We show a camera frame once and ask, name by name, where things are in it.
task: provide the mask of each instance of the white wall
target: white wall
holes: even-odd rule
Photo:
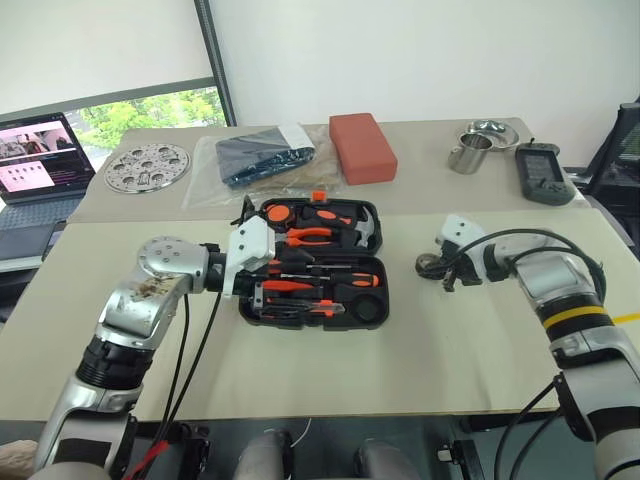
[[[587,164],[640,94],[639,0],[215,0],[242,124],[520,116]]]
[[[0,0],[0,113],[210,77],[191,0]]]

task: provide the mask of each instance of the laptop keyboard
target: laptop keyboard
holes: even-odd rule
[[[7,205],[0,213],[0,230],[35,227],[66,220],[81,198],[67,198],[26,205]]]

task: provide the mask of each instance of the yellow stripe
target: yellow stripe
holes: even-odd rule
[[[602,307],[577,307],[565,310],[564,312],[556,313],[547,318],[542,326],[546,329],[553,327],[555,324],[569,320],[570,318],[579,317],[580,315],[591,315],[594,313],[602,313],[606,315],[606,310]]]
[[[633,322],[634,320],[640,320],[640,313],[631,313],[629,315],[623,315],[621,317],[616,317],[613,319],[613,323],[616,325],[618,323],[627,323]]]

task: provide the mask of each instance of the orange-handled pliers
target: orange-handled pliers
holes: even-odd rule
[[[329,238],[332,234],[333,232],[330,228],[324,227],[290,228],[287,233],[276,233],[276,242],[285,242],[290,247],[331,245],[332,242],[329,241]],[[307,242],[301,240],[304,237],[327,237],[327,241]]]

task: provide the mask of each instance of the red cable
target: red cable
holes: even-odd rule
[[[147,453],[145,454],[142,461],[136,465],[136,468],[133,469],[130,475],[126,476],[124,480],[134,480],[138,472],[142,471],[147,464],[156,458],[158,455],[164,453],[169,448],[169,442],[163,440],[159,442],[157,445],[151,447]]]

